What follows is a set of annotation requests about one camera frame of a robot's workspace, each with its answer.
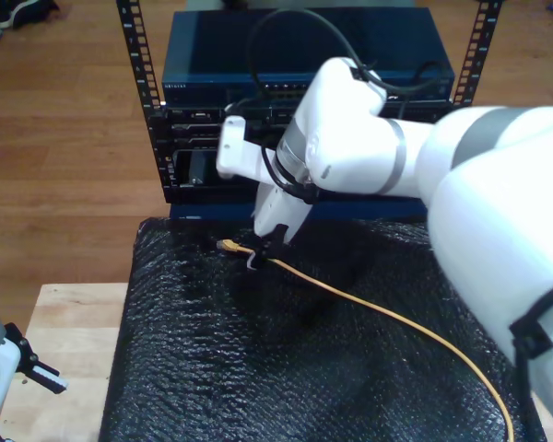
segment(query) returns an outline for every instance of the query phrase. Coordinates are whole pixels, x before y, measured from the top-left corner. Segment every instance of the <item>wooden floor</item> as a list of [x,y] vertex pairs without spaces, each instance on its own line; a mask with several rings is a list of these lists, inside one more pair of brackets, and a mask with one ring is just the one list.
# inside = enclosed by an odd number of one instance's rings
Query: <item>wooden floor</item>
[[[0,317],[23,328],[42,284],[126,281],[139,222],[168,213],[114,0],[67,1],[0,41]],[[159,80],[183,3],[143,0]],[[477,3],[419,4],[458,71]],[[506,2],[476,103],[553,104],[541,0]]]

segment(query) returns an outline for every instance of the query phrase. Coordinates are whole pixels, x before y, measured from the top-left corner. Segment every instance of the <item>yellow cable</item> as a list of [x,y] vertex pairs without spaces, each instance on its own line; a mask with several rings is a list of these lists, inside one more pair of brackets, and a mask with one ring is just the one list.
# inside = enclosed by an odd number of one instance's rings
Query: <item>yellow cable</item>
[[[218,247],[226,251],[236,251],[236,252],[242,252],[242,253],[248,253],[248,254],[253,253],[252,249],[242,247],[240,244],[233,242],[231,239],[224,239],[220,241],[218,243]],[[479,369],[479,367],[477,367],[474,364],[474,362],[471,359],[469,359],[457,347],[449,343],[447,340],[441,338],[434,331],[430,331],[427,328],[422,327],[421,325],[415,323],[414,321],[409,320],[408,318],[404,318],[403,316],[398,315],[397,313],[394,313],[391,310],[388,310],[387,308],[377,306],[376,304],[372,304],[371,302],[365,301],[364,299],[360,299],[359,297],[353,297],[352,295],[349,295],[348,293],[338,290],[337,288],[333,288],[330,285],[323,283],[322,281],[311,278],[307,274],[300,272],[299,270],[291,267],[290,265],[288,265],[285,262],[282,262],[281,260],[271,259],[269,261],[275,263],[276,265],[281,266],[283,269],[288,270],[291,273],[296,274],[299,278],[309,281],[312,284],[318,285],[321,288],[324,288],[325,290],[328,290],[329,292],[334,293],[335,295],[338,295],[340,297],[345,297],[346,299],[356,302],[357,304],[363,305],[368,308],[372,308],[373,310],[379,311],[383,315],[387,315],[392,317],[395,320],[399,320],[400,322],[403,322],[404,324],[409,325],[410,327],[418,330],[419,332],[426,334],[433,340],[437,341],[438,343],[441,343],[446,348],[451,350],[453,353],[455,353],[457,356],[463,359],[463,361],[469,366],[469,368],[471,368],[474,371],[474,373],[479,377],[481,382],[483,382],[483,384],[488,388],[489,393],[493,396],[494,400],[500,407],[501,413],[504,416],[504,421],[506,421],[506,430],[508,432],[508,442],[514,442],[514,427],[512,425],[512,418],[510,416],[510,413],[508,413],[508,409],[506,408],[506,405],[504,404],[504,401],[502,400],[500,394],[496,391],[494,386],[491,385],[491,382],[489,382],[488,378],[486,378],[486,375],[483,374],[483,372]]]

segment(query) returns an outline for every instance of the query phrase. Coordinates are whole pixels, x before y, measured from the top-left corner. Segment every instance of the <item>table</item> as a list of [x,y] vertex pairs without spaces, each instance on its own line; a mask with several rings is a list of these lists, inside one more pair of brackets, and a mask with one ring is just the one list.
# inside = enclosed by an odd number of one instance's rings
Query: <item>table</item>
[[[54,395],[17,375],[0,417],[0,433],[18,442],[96,441],[127,284],[44,285],[27,337],[41,361],[62,372],[68,391]],[[535,398],[547,439],[553,418]]]

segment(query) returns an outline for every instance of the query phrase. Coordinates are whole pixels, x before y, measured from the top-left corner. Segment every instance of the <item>black clamp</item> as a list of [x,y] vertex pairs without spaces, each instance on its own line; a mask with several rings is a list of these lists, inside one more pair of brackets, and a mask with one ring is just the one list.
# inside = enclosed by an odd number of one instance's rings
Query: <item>black clamp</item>
[[34,380],[47,390],[59,394],[67,389],[67,382],[59,378],[59,371],[44,364],[33,352],[29,341],[25,339],[22,332],[12,322],[5,325],[6,338],[18,347],[20,351],[20,361],[18,362],[17,372],[22,373],[27,378]]
[[262,237],[262,245],[255,249],[248,259],[248,268],[251,270],[260,269],[266,260],[277,258],[283,244],[285,244],[287,230],[288,226],[277,224],[272,233]]

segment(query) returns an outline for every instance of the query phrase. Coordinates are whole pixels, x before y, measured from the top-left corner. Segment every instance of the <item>black cable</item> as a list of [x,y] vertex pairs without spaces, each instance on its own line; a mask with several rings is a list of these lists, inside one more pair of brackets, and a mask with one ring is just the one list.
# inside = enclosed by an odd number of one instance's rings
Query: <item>black cable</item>
[[529,361],[553,348],[553,343],[539,320],[553,308],[553,289],[540,297],[529,310],[515,321],[510,330],[514,336],[514,364],[519,401],[522,405],[521,421],[526,435],[532,428],[533,406],[529,378]]
[[[414,95],[418,93],[419,91],[426,89],[432,85],[435,85],[438,83],[438,81],[441,78],[441,73],[436,78],[432,78],[431,80],[428,80],[422,84],[411,86],[411,87],[400,87],[400,86],[394,86],[390,85],[389,83],[385,83],[384,81],[380,80],[376,76],[374,76],[371,72],[369,72],[369,67],[365,65],[360,59],[353,47],[348,42],[347,38],[344,36],[344,34],[338,29],[332,22],[330,22],[328,19],[320,16],[319,14],[309,10],[309,9],[277,9],[276,11],[271,12],[270,14],[262,17],[260,21],[258,21],[252,31],[250,32],[250,35],[248,36],[248,41],[246,44],[246,63],[248,64],[248,70],[250,71],[250,75],[252,76],[252,80],[255,83],[256,87],[258,88],[258,91],[263,94],[265,97],[270,99],[270,93],[268,90],[266,90],[265,87],[263,87],[262,83],[260,82],[260,78],[258,78],[258,72],[256,70],[256,67],[253,63],[253,46],[256,42],[256,38],[258,36],[258,33],[264,28],[266,23],[268,23],[270,20],[274,19],[275,17],[285,14],[285,13],[300,13],[304,14],[307,17],[313,18],[317,23],[320,23],[322,26],[330,30],[334,36],[338,39],[338,41],[344,46],[348,58],[352,59],[352,61],[355,63],[357,69],[359,70],[360,77],[364,81],[371,82],[375,86],[382,87],[387,92],[394,94],[394,95]],[[437,62],[430,62],[435,63],[438,67],[442,68],[440,63]]]
[[317,188],[302,188],[302,190],[300,190],[299,186],[281,181],[275,173],[272,164],[270,164],[270,158],[268,158],[268,154],[266,153],[265,145],[260,145],[260,153],[262,154],[262,160],[265,163],[266,170],[268,170],[268,175],[270,175],[271,180],[274,181],[278,187],[295,198],[303,200],[306,204],[315,204],[315,200],[317,199]]
[[[418,68],[418,70],[416,71],[414,76],[412,77],[412,83],[416,83],[417,81],[419,81],[422,74],[424,74],[431,67],[439,67],[440,69],[442,69],[444,66],[439,62],[428,61],[428,62],[423,63]],[[410,95],[406,95],[406,99],[404,99],[404,101],[402,102],[401,107],[399,108],[399,112],[397,112],[397,120],[403,120],[404,119],[404,114],[406,113],[407,103],[409,102],[410,98],[411,98]]]

